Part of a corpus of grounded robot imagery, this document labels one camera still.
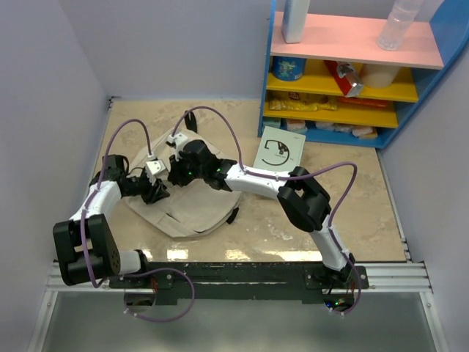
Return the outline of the beige student backpack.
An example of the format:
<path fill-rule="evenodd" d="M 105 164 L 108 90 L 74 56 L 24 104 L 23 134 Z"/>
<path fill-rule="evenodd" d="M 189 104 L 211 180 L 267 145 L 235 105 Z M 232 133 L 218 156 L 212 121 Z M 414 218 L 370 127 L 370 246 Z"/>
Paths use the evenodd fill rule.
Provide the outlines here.
<path fill-rule="evenodd" d="M 207 235 L 225 224 L 241 203 L 239 191 L 217 191 L 203 180 L 194 180 L 184 187 L 168 181 L 169 157 L 174 149 L 166 144 L 171 131 L 151 141 L 153 154 L 164 163 L 166 171 L 158 175 L 169 196 L 154 204 L 146 204 L 140 196 L 126 197 L 126 205 L 143 220 L 171 238 Z"/>

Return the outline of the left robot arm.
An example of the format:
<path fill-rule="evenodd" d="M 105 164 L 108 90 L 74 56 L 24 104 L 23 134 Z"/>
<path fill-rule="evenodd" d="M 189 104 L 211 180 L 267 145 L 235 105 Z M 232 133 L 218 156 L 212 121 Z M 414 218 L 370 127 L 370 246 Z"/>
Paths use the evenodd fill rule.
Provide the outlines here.
<path fill-rule="evenodd" d="M 53 226 L 59 270 L 68 286 L 126 274 L 134 287 L 147 286 L 152 270 L 144 265 L 140 250 L 121 252 L 111 234 L 108 217 L 125 197 L 139 197 L 152 205 L 169 196 L 160 176 L 162 160 L 152 156 L 138 176 L 130 174 L 128 158 L 108 155 L 89 185 L 84 204 L 67 221 Z"/>

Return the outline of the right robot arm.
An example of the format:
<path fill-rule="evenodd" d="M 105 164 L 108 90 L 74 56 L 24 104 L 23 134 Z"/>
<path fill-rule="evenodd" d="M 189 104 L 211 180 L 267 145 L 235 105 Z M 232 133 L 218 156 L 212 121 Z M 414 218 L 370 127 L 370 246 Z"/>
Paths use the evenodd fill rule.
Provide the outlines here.
<path fill-rule="evenodd" d="M 243 166 L 240 161 L 218 158 L 201 139 L 170 136 L 166 143 L 174 149 L 169 157 L 168 181 L 184 187 L 203 180 L 217 191 L 240 191 L 275 199 L 290 223 L 307 232 L 316 244 L 325 267 L 325 279 L 336 288 L 352 280 L 355 260 L 341 242 L 333 226 L 337 208 L 330 195 L 306 169 L 271 172 Z"/>

